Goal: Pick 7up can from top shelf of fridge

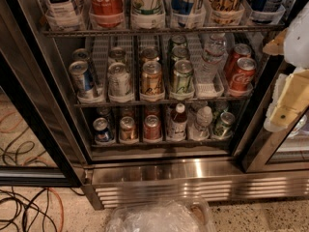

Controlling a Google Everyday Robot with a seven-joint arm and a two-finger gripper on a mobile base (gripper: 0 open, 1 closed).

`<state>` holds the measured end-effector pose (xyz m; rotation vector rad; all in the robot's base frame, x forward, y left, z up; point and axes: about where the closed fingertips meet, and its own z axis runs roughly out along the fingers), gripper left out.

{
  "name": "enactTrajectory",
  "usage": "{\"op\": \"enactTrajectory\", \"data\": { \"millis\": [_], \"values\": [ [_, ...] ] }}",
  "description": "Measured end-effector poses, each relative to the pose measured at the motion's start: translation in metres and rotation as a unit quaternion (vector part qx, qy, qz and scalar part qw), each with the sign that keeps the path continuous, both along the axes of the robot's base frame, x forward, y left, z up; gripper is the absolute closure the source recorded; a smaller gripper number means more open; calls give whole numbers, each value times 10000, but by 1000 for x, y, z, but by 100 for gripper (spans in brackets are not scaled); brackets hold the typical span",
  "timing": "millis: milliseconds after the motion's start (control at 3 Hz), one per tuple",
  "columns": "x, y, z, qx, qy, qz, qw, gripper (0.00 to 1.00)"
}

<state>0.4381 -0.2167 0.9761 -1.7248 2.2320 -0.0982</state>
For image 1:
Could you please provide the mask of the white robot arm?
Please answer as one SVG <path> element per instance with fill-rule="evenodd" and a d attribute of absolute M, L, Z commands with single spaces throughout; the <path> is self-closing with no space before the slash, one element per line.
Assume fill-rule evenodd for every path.
<path fill-rule="evenodd" d="M 286 63 L 295 66 L 292 73 L 279 74 L 267 109 L 264 128 L 278 132 L 309 105 L 309 2 L 288 28 L 264 46 L 263 53 L 283 55 Z"/>

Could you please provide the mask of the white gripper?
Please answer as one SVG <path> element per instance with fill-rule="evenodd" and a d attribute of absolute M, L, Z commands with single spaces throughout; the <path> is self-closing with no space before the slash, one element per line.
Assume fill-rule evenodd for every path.
<path fill-rule="evenodd" d="M 263 53 L 283 55 L 287 30 L 282 30 L 263 47 Z M 286 129 L 296 117 L 309 106 L 309 70 L 296 68 L 292 74 L 280 73 L 272 93 L 272 102 L 267 109 L 264 128 L 270 132 Z"/>

